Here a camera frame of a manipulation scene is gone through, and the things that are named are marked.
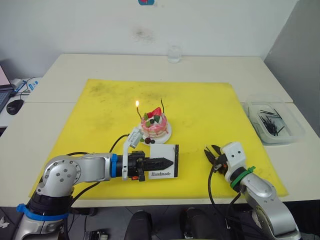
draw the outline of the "white card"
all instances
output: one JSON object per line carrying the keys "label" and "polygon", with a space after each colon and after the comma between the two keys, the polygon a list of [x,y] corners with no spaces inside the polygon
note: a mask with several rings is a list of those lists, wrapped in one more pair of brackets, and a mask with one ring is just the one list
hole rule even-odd
{"label": "white card", "polygon": [[149,171],[149,179],[170,179],[178,176],[179,145],[151,144],[150,158],[165,158],[173,162],[164,170]]}

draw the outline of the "blue ring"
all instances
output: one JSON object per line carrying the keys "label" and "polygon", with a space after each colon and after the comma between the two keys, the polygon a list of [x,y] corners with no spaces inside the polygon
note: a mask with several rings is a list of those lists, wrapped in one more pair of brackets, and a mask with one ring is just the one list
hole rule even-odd
{"label": "blue ring", "polygon": [[115,178],[117,176],[117,161],[118,161],[118,156],[117,154],[112,154],[111,157],[111,177]]}
{"label": "blue ring", "polygon": [[26,208],[26,205],[23,203],[19,204],[16,207],[16,211],[19,213],[24,213],[29,219],[37,220],[37,221],[57,221],[61,219],[66,219],[69,215],[69,213],[61,214],[61,215],[54,215],[54,216],[43,216],[38,215],[35,213],[32,213],[29,211],[28,208]]}

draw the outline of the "candle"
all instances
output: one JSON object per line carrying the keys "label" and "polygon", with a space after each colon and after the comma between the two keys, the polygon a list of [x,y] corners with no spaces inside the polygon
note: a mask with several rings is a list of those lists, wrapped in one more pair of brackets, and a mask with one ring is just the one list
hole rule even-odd
{"label": "candle", "polygon": [[140,119],[142,119],[142,117],[141,117],[141,115],[139,113],[139,109],[138,109],[138,107],[139,107],[139,101],[138,100],[135,101],[135,106],[136,106],[136,112],[139,114]]}

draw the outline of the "cable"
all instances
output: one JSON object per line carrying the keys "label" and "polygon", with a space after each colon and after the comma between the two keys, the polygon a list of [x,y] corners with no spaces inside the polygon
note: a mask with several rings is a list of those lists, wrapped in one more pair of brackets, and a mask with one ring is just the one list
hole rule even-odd
{"label": "cable", "polygon": [[[109,153],[112,152],[112,150],[114,149],[114,147],[116,146],[116,144],[120,141],[120,139],[124,138],[124,137],[128,137],[129,134],[124,134],[122,136],[120,136],[115,142],[114,144],[112,145],[112,147],[110,148],[110,151]],[[72,153],[68,153],[67,155],[68,156],[73,156],[73,155],[85,155],[85,154],[88,154],[87,152],[85,151],[76,151],[76,152],[72,152]],[[75,201],[81,197],[82,194],[84,194],[86,191],[94,188],[95,186],[97,186],[98,184],[100,184],[100,181],[86,187],[85,189],[83,189],[81,192],[79,192],[72,200],[71,200],[71,203],[69,205],[69,211],[71,209],[71,206],[75,203]],[[85,217],[85,225],[84,225],[84,232],[86,232],[86,221],[87,221],[87,216]],[[71,227],[69,228],[69,231],[68,231],[68,218],[65,218],[64,219],[64,226],[63,226],[63,229],[64,229],[64,237],[65,237],[65,240],[69,240],[69,235],[68,235],[68,232],[70,231]]]}
{"label": "cable", "polygon": [[212,197],[212,193],[211,193],[211,178],[212,178],[212,174],[214,173],[214,166],[212,166],[210,174],[209,174],[209,178],[208,178],[208,193],[209,193],[209,198],[210,201],[212,203],[213,208],[215,209],[216,212],[218,212],[221,216],[225,217],[225,215],[216,207],[216,203],[214,201],[214,198]]}
{"label": "cable", "polygon": [[86,229],[86,225],[87,225],[87,218],[88,218],[88,216],[85,216],[85,219],[84,219],[84,233],[83,233],[83,239],[85,239],[85,235],[86,235],[86,231],[87,231],[87,229]]}
{"label": "cable", "polygon": [[8,216],[8,214],[3,210],[2,207],[0,207],[0,210],[3,212],[3,214],[5,215],[5,217],[6,217],[13,225],[16,225],[16,224],[14,223],[14,221],[12,221],[11,218]]}
{"label": "cable", "polygon": [[88,154],[87,152],[85,151],[75,151],[75,152],[72,152],[72,153],[68,153],[67,156],[73,156],[73,155],[86,155]]}
{"label": "cable", "polygon": [[[263,234],[263,232],[262,232],[261,229],[259,229],[259,228],[257,228],[257,227],[254,227],[254,226],[250,225],[249,223],[243,222],[243,221],[241,221],[241,220],[239,220],[239,219],[237,219],[237,218],[234,218],[234,217],[231,217],[231,216],[228,216],[228,215],[224,215],[224,214],[217,208],[216,203],[215,203],[215,201],[214,201],[214,199],[213,199],[213,197],[212,197],[212,192],[211,192],[211,179],[212,179],[213,173],[214,173],[214,166],[212,166],[212,168],[211,168],[211,170],[210,170],[209,177],[208,177],[208,194],[209,194],[209,198],[210,198],[210,201],[211,201],[211,203],[212,203],[212,206],[214,207],[214,209],[216,210],[216,212],[218,212],[223,218],[226,218],[226,219],[231,220],[231,221],[233,221],[233,222],[235,222],[235,223],[238,223],[238,224],[247,226],[247,227],[249,227],[249,228],[252,228],[252,229],[254,229],[255,231],[257,231],[260,235],[263,236],[264,234]],[[230,204],[231,204],[231,203],[234,204],[235,201],[240,197],[240,196],[239,196],[239,197],[237,197],[237,196],[230,202]],[[251,235],[251,233],[247,233],[247,232],[243,232],[243,231],[242,231],[241,233],[242,233],[243,235],[245,235],[245,236],[246,236],[246,234]]]}
{"label": "cable", "polygon": [[112,150],[114,149],[114,147],[116,146],[116,144],[120,141],[120,139],[122,139],[122,138],[124,138],[124,137],[128,137],[129,135],[130,135],[130,134],[124,134],[124,135],[120,136],[120,137],[114,142],[114,144],[112,145],[112,147],[110,148],[109,153],[112,152]]}
{"label": "cable", "polygon": [[78,195],[77,195],[77,196],[75,196],[75,197],[72,199],[71,204],[70,204],[70,207],[75,203],[75,201],[76,201],[78,198],[80,198],[80,197],[81,197],[81,195],[82,195],[82,194],[84,194],[86,191],[88,191],[88,190],[90,190],[90,189],[94,188],[94,187],[95,187],[95,186],[97,186],[99,183],[101,183],[101,182],[100,182],[100,181],[97,181],[96,183],[94,183],[94,184],[92,184],[92,185],[90,185],[90,186],[86,187],[86,188],[85,188],[85,189],[83,189],[80,193],[78,193]]}
{"label": "cable", "polygon": [[35,78],[36,78],[36,77],[31,77],[31,78],[29,78],[28,80],[25,81],[26,90],[24,90],[24,91],[29,90],[29,88],[28,88],[28,81],[31,80],[31,79],[35,79]]}
{"label": "cable", "polygon": [[230,208],[240,198],[240,196],[241,196],[241,192],[239,191],[238,194],[235,196],[235,198],[229,203],[229,205],[228,205],[228,207],[226,209],[226,214],[225,214],[226,218],[228,218],[228,216],[229,216]]}
{"label": "cable", "polygon": [[74,221],[75,221],[75,215],[73,214],[72,216],[72,221],[71,221],[71,224],[69,226],[69,230],[68,230],[68,233],[70,232],[71,228],[72,228],[72,225],[74,224]]}

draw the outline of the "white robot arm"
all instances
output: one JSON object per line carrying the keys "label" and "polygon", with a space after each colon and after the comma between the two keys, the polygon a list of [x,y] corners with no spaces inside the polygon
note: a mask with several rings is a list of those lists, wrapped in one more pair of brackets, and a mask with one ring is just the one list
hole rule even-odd
{"label": "white robot arm", "polygon": [[241,192],[253,208],[253,220],[270,240],[300,240],[301,234],[296,222],[280,199],[275,187],[253,173],[254,166],[246,167],[246,155],[239,142],[232,142],[219,148],[212,145],[220,154],[204,150],[213,164],[214,172],[224,174],[232,189]]}

